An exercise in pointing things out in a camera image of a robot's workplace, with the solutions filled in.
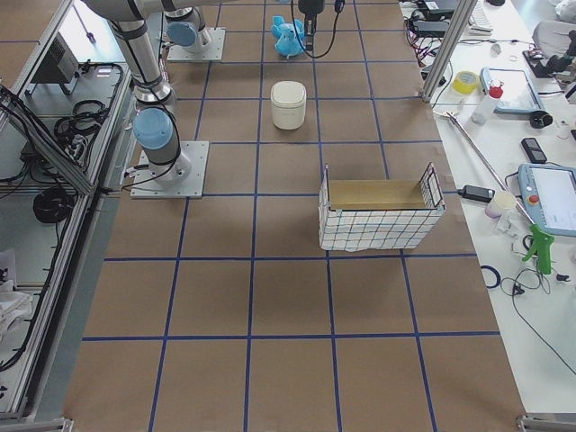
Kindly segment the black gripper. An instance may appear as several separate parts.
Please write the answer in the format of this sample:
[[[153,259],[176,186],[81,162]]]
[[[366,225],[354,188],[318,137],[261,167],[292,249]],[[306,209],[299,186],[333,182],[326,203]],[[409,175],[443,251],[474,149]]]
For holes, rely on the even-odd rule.
[[[323,12],[325,8],[324,0],[299,0],[298,9],[305,14],[304,32],[305,32],[305,49],[314,50],[314,36],[317,26],[317,14]]]

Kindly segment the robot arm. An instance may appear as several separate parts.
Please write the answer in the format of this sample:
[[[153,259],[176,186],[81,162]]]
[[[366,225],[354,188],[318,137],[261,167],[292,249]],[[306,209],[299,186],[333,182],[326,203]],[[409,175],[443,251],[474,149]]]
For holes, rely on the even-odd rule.
[[[201,52],[212,42],[200,6],[166,11],[164,17],[167,22],[167,37],[174,45],[190,52]]]
[[[139,113],[133,133],[148,158],[154,181],[167,183],[188,175],[190,162],[183,155],[176,127],[176,93],[162,75],[159,54],[149,37],[148,18],[163,14],[167,23],[191,27],[189,39],[174,38],[180,46],[193,46],[207,34],[202,7],[208,1],[87,1],[86,6],[111,26],[134,83]]]

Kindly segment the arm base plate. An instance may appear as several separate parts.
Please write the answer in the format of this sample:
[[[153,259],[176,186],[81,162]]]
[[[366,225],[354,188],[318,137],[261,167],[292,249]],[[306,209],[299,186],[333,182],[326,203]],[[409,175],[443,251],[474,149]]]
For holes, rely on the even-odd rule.
[[[226,29],[204,27],[198,31],[192,25],[170,25],[167,30],[169,50],[167,60],[171,62],[221,61]]]
[[[151,165],[151,169],[139,170],[134,178],[136,183],[130,189],[134,199],[179,199],[203,196],[203,186],[207,167],[210,143],[208,141],[182,141],[181,154],[170,170],[156,179],[170,165],[161,169]]]

